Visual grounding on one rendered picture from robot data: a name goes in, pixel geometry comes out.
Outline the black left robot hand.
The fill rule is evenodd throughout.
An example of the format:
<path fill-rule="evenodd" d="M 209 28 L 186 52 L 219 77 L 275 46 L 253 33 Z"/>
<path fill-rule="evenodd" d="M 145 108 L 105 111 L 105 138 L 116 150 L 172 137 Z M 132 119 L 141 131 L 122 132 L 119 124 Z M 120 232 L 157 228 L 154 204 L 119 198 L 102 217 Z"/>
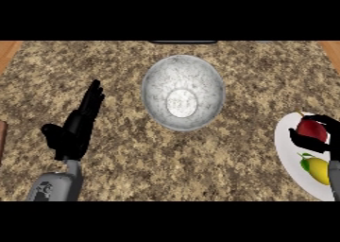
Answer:
<path fill-rule="evenodd" d="M 54 159 L 57 161 L 79 161 L 86 153 L 92 122 L 95 120 L 100 105 L 104 99 L 100 81 L 95 79 L 85 92 L 79 107 L 66 118 L 64 124 L 44 124 L 41 133 L 45 137 L 46 146 L 55 151 Z"/>

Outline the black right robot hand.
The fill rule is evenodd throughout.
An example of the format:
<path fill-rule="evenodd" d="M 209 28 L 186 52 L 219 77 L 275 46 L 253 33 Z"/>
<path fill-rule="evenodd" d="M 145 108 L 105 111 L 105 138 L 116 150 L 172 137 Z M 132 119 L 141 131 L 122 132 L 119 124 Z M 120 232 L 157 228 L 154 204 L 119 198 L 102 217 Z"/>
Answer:
<path fill-rule="evenodd" d="M 318 121 L 323 124 L 323 129 L 329 134 L 328 143 L 319 139 L 298 134 L 298 132 L 290 128 L 290 139 L 297 147 L 301 147 L 310 151 L 323 153 L 329 152 L 329 159 L 340 162 L 340 122 L 323 114 L 306 115 L 301 121 Z"/>

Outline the red pear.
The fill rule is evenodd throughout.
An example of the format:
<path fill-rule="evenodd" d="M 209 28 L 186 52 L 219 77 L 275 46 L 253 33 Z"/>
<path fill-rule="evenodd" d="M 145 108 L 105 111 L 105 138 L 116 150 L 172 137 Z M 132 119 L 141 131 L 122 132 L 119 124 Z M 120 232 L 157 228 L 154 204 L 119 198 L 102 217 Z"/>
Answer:
<path fill-rule="evenodd" d="M 300 122 L 295 127 L 294 137 L 307 137 L 320 142 L 326 141 L 326 129 L 325 126 L 313 119 L 306 118 L 300 112 Z"/>

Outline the white plate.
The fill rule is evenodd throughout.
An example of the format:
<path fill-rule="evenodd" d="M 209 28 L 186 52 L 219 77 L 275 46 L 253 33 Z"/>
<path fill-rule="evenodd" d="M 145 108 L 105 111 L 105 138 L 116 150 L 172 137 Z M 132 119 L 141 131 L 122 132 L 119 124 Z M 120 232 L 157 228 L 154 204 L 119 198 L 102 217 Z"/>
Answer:
<path fill-rule="evenodd" d="M 291 112 L 282 116 L 275 125 L 275 152 L 285 171 L 300 188 L 319 200 L 334 201 L 329 185 L 319 184 L 300 167 L 300 153 L 309 153 L 326 162 L 331 161 L 325 151 L 318 153 L 297 147 L 290 139 L 288 129 L 294 128 L 300 122 L 300 115 Z"/>

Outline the grey metal bowl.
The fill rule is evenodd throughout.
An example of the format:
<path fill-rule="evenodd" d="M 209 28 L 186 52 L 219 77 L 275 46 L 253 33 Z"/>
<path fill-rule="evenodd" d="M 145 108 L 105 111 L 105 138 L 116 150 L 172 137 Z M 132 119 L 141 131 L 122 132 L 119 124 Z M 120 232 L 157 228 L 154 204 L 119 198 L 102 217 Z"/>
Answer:
<path fill-rule="evenodd" d="M 175 131 L 206 126 L 222 110 L 223 82 L 210 63 L 189 55 L 160 59 L 142 80 L 142 103 L 154 121 Z"/>

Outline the yellow lemon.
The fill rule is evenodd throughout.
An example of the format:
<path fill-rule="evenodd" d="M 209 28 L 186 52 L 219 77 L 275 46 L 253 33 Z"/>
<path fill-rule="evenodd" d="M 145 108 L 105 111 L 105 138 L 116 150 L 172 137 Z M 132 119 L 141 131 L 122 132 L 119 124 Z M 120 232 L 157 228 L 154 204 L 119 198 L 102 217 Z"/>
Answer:
<path fill-rule="evenodd" d="M 312 179 L 322 185 L 329 185 L 328 181 L 328 162 L 315 157 L 309 153 L 300 153 L 300 167 L 312 177 Z"/>

